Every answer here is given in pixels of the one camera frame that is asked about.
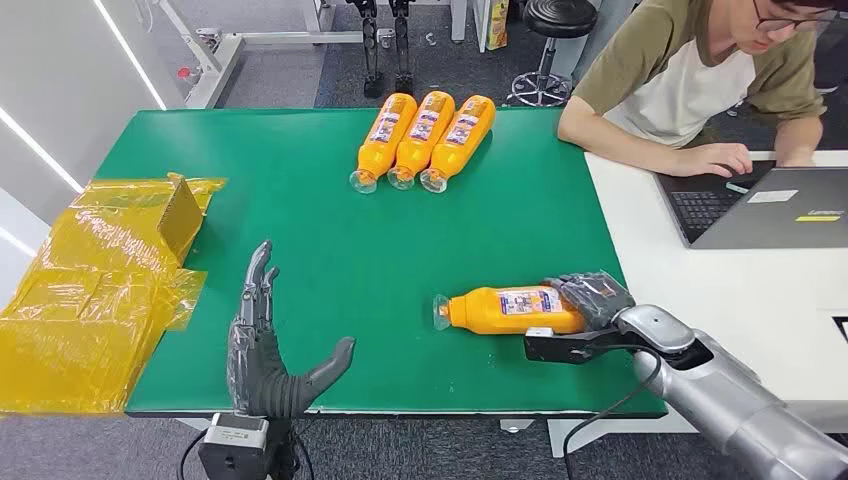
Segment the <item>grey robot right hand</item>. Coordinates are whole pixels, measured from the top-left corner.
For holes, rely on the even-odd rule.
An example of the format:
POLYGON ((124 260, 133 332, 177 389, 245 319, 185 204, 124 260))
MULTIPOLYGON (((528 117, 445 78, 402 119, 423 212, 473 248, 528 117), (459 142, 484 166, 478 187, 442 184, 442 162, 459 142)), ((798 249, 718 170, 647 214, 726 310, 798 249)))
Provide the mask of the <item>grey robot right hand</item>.
POLYGON ((542 284, 554 288, 577 310, 587 331, 609 328, 618 313, 636 305, 631 294, 604 271, 547 277, 542 284))

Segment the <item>person's right hand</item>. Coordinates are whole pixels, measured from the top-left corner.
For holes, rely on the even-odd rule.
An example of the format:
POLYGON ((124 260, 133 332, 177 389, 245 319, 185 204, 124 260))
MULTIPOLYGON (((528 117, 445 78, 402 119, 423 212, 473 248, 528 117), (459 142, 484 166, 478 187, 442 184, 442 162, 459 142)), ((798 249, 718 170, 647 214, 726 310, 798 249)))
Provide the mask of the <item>person's right hand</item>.
POLYGON ((731 178, 753 171, 753 162, 748 148, 739 143, 711 143, 693 148, 681 149, 671 175, 691 177, 696 175, 716 175, 731 178))

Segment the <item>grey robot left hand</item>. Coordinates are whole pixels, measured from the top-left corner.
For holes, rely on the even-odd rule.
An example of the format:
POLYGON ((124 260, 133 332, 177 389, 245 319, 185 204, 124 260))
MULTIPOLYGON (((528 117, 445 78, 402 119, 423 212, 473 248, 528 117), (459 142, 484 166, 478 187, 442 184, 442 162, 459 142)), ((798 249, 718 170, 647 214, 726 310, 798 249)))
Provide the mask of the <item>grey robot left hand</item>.
POLYGON ((291 419, 306 412, 351 365, 356 340, 343 337, 331 355, 306 373, 293 375, 282 360, 273 324, 273 283, 267 269, 272 242, 257 246, 249 261, 239 310, 228 333, 227 382, 236 413, 291 419))

